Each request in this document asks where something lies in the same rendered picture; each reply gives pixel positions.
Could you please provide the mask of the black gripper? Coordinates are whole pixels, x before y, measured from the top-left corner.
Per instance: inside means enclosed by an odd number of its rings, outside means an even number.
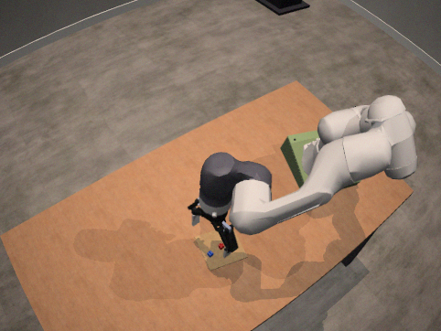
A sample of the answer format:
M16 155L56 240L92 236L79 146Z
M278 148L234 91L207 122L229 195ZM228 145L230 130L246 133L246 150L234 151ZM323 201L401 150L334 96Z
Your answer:
M221 239L224 243L224 246L225 246L223 258L226 258L232 252L236 251L239 247L238 247L237 240L235 238L233 226L232 226L232 224L229 226L226 223L226 219L225 219L228 212L224 213L222 215L219 215L216 218L213 218L212 215L205 213L201 208L195 208L196 206L199 206L199 198L195 199L194 205L192 205L192 204L188 206L188 209L191 210L191 213L192 213L192 226L194 227L195 225L197 225L199 223L200 216L204 217L205 219L210 221L210 223L213 225L214 229L216 231L218 231L220 234L220 237L221 237ZM228 253L228 252L230 252L230 253Z

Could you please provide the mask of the beige square mat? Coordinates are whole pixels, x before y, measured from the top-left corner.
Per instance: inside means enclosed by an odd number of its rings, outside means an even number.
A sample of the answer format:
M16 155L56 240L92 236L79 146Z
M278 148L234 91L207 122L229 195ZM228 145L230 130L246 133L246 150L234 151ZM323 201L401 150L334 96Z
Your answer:
M235 231L234 231L235 233ZM195 237L195 240L199 246L199 249L207 263L210 271L218 269L222 266L231 264L233 262L240 261L242 259L248 258L240 240L238 239L236 233L236 240L238 242L238 249L232 252L226 258L223 258L224 248L220 249L218 245L223 243L220 234L214 230L202 235ZM213 256L209 257L207 252L212 251Z

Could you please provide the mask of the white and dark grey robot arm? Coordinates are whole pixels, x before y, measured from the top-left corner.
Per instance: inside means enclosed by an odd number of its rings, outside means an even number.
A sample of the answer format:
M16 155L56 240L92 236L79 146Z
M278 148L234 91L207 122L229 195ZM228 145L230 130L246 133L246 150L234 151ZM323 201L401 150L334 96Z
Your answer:
M417 168L415 126L402 100L392 95L328 114L317 125L319 141L303 145L304 185L273 201L272 174L264 165L215 153L201 168L200 208L213 218L231 208L232 226L254 235L325 205L342 188L382 171L405 179Z

